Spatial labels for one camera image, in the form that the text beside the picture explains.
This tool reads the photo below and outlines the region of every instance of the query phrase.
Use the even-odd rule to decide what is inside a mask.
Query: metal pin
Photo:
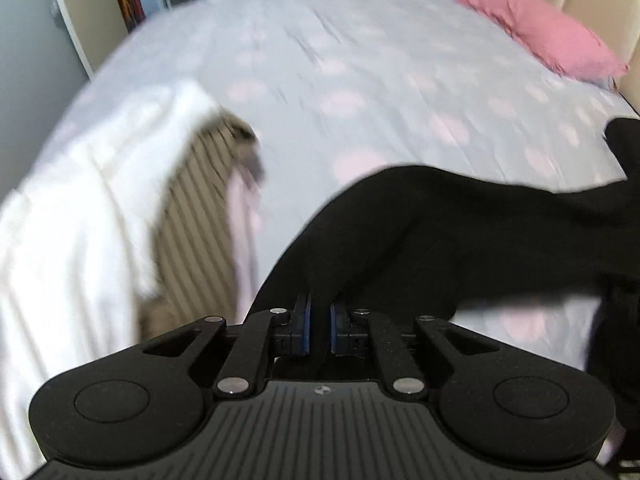
[[[403,377],[396,379],[393,384],[394,390],[401,394],[419,394],[424,390],[424,383],[420,379]]]
[[[227,377],[218,381],[218,389],[226,394],[241,394],[249,389],[249,382],[242,377]]]
[[[325,386],[324,384],[322,386],[318,386],[315,390],[314,393],[318,394],[318,395],[326,395],[326,394],[330,394],[331,393],[331,388],[329,388],[328,386]]]

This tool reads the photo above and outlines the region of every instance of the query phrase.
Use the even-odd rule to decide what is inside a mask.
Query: black device
[[[311,300],[209,316],[44,384],[34,480],[598,480],[614,420],[594,377],[430,316],[402,330]]]

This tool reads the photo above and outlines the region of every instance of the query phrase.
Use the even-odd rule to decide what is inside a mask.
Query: pink fabric
[[[258,292],[254,280],[254,234],[252,215],[257,201],[258,185],[244,167],[236,167],[226,184],[226,214],[234,248],[234,268],[238,285],[236,319],[227,319],[229,324],[244,321]]]
[[[498,23],[550,70],[597,82],[628,69],[604,42],[545,0],[457,0]]]

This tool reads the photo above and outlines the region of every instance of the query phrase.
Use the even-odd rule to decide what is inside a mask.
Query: round button
[[[558,384],[539,377],[515,377],[494,389],[495,402],[511,415],[549,418],[561,413],[569,396]]]
[[[102,381],[82,390],[75,404],[80,415],[94,422],[122,422],[145,410],[149,393],[130,381]]]
[[[249,383],[242,377],[227,377],[218,382],[218,389],[225,394],[242,394],[249,389]]]
[[[403,377],[396,379],[393,384],[394,390],[401,394],[419,394],[424,390],[424,383],[420,379]]]

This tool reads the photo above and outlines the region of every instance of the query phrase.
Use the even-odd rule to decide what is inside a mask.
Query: bed
[[[640,110],[640,0],[546,1],[630,63],[617,82],[621,96],[553,74],[454,0],[199,0],[127,39],[78,95],[33,171],[140,89],[197,80],[259,142],[228,189],[240,322],[313,213],[385,166],[429,164],[551,190],[624,178],[602,133],[611,118]],[[597,291],[571,290],[476,302],[453,321],[584,368],[599,304]],[[56,352],[55,341],[38,345]],[[17,413],[26,415],[31,394],[22,392]],[[16,442],[22,449],[0,448],[7,479],[39,460],[28,436]]]

